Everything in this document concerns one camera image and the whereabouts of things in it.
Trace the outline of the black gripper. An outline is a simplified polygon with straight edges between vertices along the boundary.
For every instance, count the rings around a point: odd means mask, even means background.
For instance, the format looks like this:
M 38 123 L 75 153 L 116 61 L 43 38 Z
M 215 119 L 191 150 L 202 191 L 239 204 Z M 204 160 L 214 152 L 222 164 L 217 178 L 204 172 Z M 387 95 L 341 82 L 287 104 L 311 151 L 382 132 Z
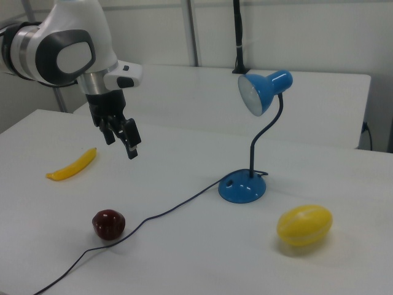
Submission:
M 130 160 L 138 156 L 137 146 L 141 143 L 139 130 L 134 119 L 126 119 L 123 110 L 126 106 L 125 97 L 122 90 L 113 90 L 99 95 L 85 95 L 88 101 L 93 123 L 104 135 L 107 145 L 115 142 L 114 133 L 108 122 L 117 119 L 117 138 L 125 146 L 127 156 Z

